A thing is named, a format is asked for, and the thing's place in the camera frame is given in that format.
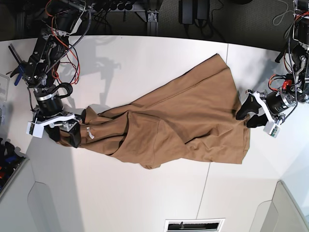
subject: clothing tag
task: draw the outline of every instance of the clothing tag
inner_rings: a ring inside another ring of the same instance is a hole
[[[90,132],[90,127],[87,127],[87,132],[88,132],[89,137],[90,137],[91,139],[94,139],[94,138],[95,138],[95,137],[92,135],[92,133]]]

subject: brown garment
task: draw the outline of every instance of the brown garment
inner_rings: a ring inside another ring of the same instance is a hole
[[[230,69],[215,55],[131,104],[98,115],[88,107],[81,147],[147,169],[179,158],[241,163],[249,129],[235,120],[239,107]]]

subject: brown cloth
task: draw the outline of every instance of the brown cloth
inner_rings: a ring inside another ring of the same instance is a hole
[[[240,106],[230,69],[215,55],[131,104],[98,115],[88,107],[80,147],[147,169],[179,158],[241,163],[250,134],[235,120]]]

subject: floor vent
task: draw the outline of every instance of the floor vent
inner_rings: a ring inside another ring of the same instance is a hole
[[[224,218],[203,220],[166,220],[164,232],[220,232],[224,220]]]

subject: white table surface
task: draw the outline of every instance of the white table surface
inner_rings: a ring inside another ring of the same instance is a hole
[[[16,66],[9,43],[0,42],[0,73]],[[12,43],[21,58],[28,59],[35,40]],[[285,73],[282,64],[273,62],[278,52],[206,41],[86,36],[77,51],[80,82],[64,101],[74,113],[88,105],[101,112],[130,103],[216,53],[231,68],[241,93],[261,90],[273,73]],[[64,68],[61,78],[68,79],[67,73]],[[63,231],[117,232],[129,227],[160,232],[165,219],[226,218],[223,232],[247,232],[259,204],[271,200],[278,179],[309,144],[309,108],[300,105],[277,139],[263,128],[251,131],[242,165],[180,159],[146,170],[85,149],[61,147],[47,136],[31,140],[24,133],[32,115],[22,81],[18,87],[10,82],[8,103],[6,134],[22,152],[27,150],[36,181],[50,187]]]

